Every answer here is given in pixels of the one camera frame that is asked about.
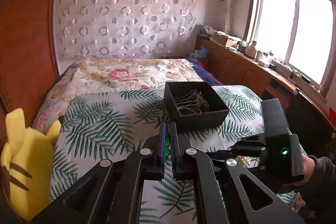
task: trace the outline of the wallpaper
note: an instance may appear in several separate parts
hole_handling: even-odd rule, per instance
[[[58,57],[185,54],[199,0],[55,0]]]

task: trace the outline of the open black box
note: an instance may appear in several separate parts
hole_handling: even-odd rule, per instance
[[[174,98],[187,95],[195,89],[201,91],[203,98],[209,103],[209,112],[180,114]],[[179,132],[219,127],[229,113],[228,107],[206,82],[166,82],[164,101]]]

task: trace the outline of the metal screw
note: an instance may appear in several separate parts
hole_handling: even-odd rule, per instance
[[[226,164],[227,164],[228,166],[236,166],[236,165],[237,165],[237,161],[234,160],[234,159],[228,159],[228,160],[226,161]]]
[[[140,154],[141,155],[149,155],[150,153],[152,153],[152,151],[149,149],[149,148],[142,148],[141,150],[140,150]]]
[[[101,167],[108,167],[111,165],[111,161],[108,159],[104,159],[104,160],[101,160],[99,164]]]
[[[195,148],[188,148],[188,149],[186,150],[186,153],[187,153],[188,155],[195,155],[195,154],[197,153],[197,150],[196,150]]]

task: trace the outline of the bed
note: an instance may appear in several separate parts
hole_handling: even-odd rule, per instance
[[[195,59],[76,62],[50,90],[33,124],[46,132],[65,115],[55,147],[50,202],[101,159],[125,159],[157,135],[160,122],[169,121],[162,99],[167,81],[206,81],[230,109],[219,128],[184,133],[193,147],[226,149],[237,138],[263,132],[261,99],[247,87],[221,85]],[[81,129],[83,124],[88,130]],[[251,159],[251,165],[257,161]],[[297,196],[280,195],[290,206]],[[195,223],[193,199],[192,181],[176,182],[168,160],[162,182],[145,181],[140,223]]]

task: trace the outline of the pikachu plush toy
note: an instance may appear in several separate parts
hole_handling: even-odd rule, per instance
[[[25,127],[23,110],[6,115],[6,142],[0,158],[4,195],[12,210],[31,221],[49,204],[54,148],[61,123],[56,120],[44,135]]]

